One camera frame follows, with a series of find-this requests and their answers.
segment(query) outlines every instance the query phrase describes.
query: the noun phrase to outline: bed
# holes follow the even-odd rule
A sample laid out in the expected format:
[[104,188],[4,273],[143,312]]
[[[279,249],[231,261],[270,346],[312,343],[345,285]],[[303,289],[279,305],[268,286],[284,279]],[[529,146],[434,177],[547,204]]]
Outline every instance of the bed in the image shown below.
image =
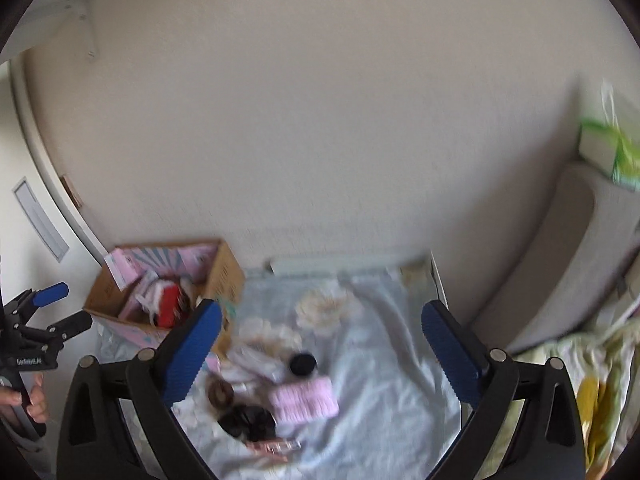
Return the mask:
[[[338,326],[327,330],[314,325],[308,313],[300,311],[301,300],[317,292],[348,298]],[[310,351],[319,372],[332,380],[340,413],[302,426],[278,425],[278,436],[302,444],[289,463],[256,458],[217,423],[220,414],[206,396],[211,374],[205,365],[187,398],[174,405],[175,416],[212,471],[224,480],[364,480],[400,475],[422,480],[449,448],[464,417],[420,329],[422,306],[436,298],[444,295],[429,259],[402,268],[352,270],[339,277],[250,278],[237,309],[236,342],[245,342],[242,338],[250,333],[252,343],[268,346],[270,352],[287,346]],[[105,329],[98,358],[103,363],[125,360],[137,350]],[[223,363],[220,373],[229,379],[237,372]],[[246,398],[264,402],[264,391],[258,388]],[[125,405],[124,411],[145,466],[162,478],[132,406]]]

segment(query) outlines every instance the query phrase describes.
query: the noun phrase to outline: pink packaging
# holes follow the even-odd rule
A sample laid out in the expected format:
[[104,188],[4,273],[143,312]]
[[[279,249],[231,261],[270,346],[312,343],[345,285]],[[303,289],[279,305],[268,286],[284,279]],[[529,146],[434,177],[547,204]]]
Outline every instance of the pink packaging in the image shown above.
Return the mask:
[[332,418],[340,412],[331,379],[324,376],[278,386],[269,394],[269,400],[278,424],[303,424]]
[[117,248],[104,260],[118,288],[124,290],[148,270],[162,278],[187,276],[193,283],[204,282],[217,252],[217,244]]

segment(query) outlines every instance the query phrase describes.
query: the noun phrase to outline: yellow blanket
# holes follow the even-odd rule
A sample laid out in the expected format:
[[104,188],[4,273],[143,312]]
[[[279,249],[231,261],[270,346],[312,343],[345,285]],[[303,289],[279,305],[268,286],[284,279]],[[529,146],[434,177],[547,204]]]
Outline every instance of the yellow blanket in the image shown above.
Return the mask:
[[[620,456],[640,415],[640,319],[631,319],[605,342],[576,333],[544,343],[516,357],[544,364],[550,357],[565,364],[578,402],[585,443],[587,480],[600,480]],[[523,401],[511,403],[494,446],[477,478],[500,465],[516,427]]]

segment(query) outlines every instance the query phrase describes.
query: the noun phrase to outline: human hand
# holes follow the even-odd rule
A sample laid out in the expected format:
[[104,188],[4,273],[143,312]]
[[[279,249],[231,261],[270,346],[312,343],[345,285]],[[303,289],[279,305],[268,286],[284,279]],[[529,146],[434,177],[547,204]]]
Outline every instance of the human hand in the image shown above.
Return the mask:
[[[42,389],[43,377],[41,373],[37,373],[33,377],[33,388],[29,394],[31,404],[27,407],[27,413],[35,421],[43,424],[49,420],[49,410],[47,408],[47,399]],[[22,404],[22,396],[20,392],[16,392],[11,388],[0,386],[0,416],[6,420],[12,428],[21,433],[23,428],[15,415],[12,406],[20,406]]]

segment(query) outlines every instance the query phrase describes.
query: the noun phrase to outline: white bedsheet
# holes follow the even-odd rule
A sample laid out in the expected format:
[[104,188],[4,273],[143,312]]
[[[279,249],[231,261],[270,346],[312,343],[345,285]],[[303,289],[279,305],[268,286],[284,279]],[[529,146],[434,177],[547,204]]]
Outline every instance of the white bedsheet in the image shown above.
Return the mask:
[[[353,293],[360,315],[344,319],[331,336],[297,325],[296,304],[310,290],[336,287]],[[302,450],[285,465],[256,458],[216,423],[206,399],[206,373],[187,399],[174,406],[177,419],[221,480],[402,479],[423,480],[461,428],[460,404],[420,329],[422,305],[437,297],[431,277],[409,287],[398,270],[335,278],[256,278],[246,282],[236,330],[260,317],[302,336],[303,347],[331,377],[340,414],[299,428],[277,428]],[[104,331],[101,362],[128,359],[136,349]],[[129,404],[127,420],[134,419]],[[161,476],[135,421],[132,436],[151,473]]]

